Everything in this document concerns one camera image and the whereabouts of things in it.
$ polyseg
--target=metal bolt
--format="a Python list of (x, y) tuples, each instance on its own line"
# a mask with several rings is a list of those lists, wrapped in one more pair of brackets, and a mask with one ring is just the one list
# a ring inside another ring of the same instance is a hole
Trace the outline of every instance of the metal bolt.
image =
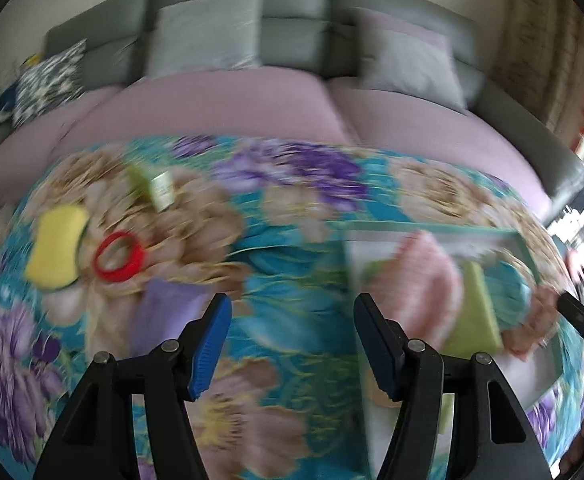
[(176, 352), (179, 349), (179, 342), (176, 339), (168, 339), (163, 341), (161, 350), (164, 352)]
[(94, 354), (94, 362), (98, 365), (104, 365), (110, 360), (110, 352), (96, 352)]
[(425, 351), (425, 343), (420, 339), (410, 339), (408, 342), (408, 348), (412, 352), (423, 352)]
[(486, 354), (485, 352), (478, 352), (476, 354), (476, 361), (481, 365), (490, 365), (492, 361), (491, 355)]

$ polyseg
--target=curtain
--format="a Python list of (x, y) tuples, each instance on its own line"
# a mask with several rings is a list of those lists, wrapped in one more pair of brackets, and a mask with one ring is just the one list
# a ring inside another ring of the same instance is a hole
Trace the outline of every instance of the curtain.
[(492, 78), (584, 158), (584, 15), (572, 0), (508, 0)]

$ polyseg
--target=green sponge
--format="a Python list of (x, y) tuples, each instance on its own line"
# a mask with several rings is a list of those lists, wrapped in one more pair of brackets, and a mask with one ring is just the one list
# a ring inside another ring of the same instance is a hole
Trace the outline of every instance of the green sponge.
[(469, 359), (476, 352), (498, 354), (503, 349), (494, 307), (482, 267), (469, 260), (460, 265), (464, 297), (456, 325), (441, 354)]

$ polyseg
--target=gray sofa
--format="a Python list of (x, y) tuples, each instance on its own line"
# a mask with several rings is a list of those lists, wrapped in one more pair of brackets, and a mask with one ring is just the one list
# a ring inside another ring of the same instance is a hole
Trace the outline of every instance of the gray sofa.
[[(51, 29), (46, 57), (87, 38), (86, 90), (137, 81), (158, 9), (184, 0), (107, 0)], [(475, 24), (426, 0), (265, 0), (261, 60), (322, 78), (355, 76), (353, 7), (379, 10), (448, 36), (470, 110), (531, 165), (552, 200), (551, 219), (584, 186), (584, 164), (478, 68)], [(10, 134), (0, 126), (0, 142)]]

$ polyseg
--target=red ring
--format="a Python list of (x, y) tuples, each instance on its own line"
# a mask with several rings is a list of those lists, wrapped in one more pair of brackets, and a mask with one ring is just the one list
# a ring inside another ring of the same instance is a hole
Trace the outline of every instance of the red ring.
[[(131, 242), (130, 259), (128, 259), (128, 261), (123, 264), (123, 266), (118, 267), (118, 269), (102, 269), (99, 266), (99, 258), (101, 257), (101, 254), (103, 254), (105, 249), (112, 245), (112, 243), (120, 238), (125, 238)], [(146, 252), (143, 246), (133, 234), (128, 231), (116, 231), (115, 233), (107, 236), (101, 242), (99, 248), (96, 249), (96, 252), (94, 253), (94, 259), (92, 260), (92, 266), (94, 267), (96, 275), (101, 280), (111, 283), (126, 282), (140, 272), (145, 255)]]

